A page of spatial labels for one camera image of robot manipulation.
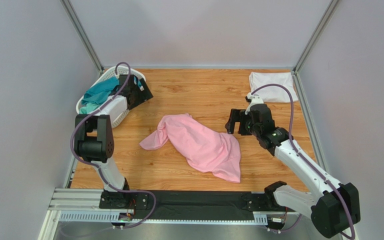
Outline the pink t shirt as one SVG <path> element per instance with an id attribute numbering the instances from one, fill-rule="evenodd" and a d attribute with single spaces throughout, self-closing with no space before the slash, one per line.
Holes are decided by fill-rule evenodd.
<path id="1" fill-rule="evenodd" d="M 233 135 L 216 132 L 188 113 L 165 115 L 139 145 L 153 151 L 168 141 L 193 169 L 231 183 L 241 182 L 241 148 Z"/>

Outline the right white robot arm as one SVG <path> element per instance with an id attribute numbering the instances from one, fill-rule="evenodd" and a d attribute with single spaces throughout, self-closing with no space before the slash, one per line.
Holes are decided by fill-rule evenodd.
<path id="1" fill-rule="evenodd" d="M 264 103 L 247 109 L 231 109 L 225 124 L 228 134 L 254 136 L 259 145 L 283 162 L 305 184 L 308 192 L 294 189 L 283 181 L 264 189 L 274 206 L 287 207 L 309 218 L 325 238 L 332 238 L 361 221 L 360 196 L 352 183 L 343 184 L 323 170 L 299 147 L 293 136 L 277 127 L 272 112 Z"/>

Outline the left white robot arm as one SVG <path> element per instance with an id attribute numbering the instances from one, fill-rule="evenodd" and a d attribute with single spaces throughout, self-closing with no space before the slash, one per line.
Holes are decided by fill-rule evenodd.
<path id="1" fill-rule="evenodd" d="M 118 85 L 111 89 L 109 99 L 103 102 L 101 108 L 123 97 L 126 99 L 126 109 L 132 110 L 153 98 L 143 77 L 122 74 L 116 76 L 116 80 Z M 118 201 L 126 204 L 131 200 L 133 191 L 113 159 L 115 142 L 110 115 L 100 112 L 78 114 L 71 142 L 75 158 L 92 166 L 103 182 L 101 198 L 104 203 Z"/>

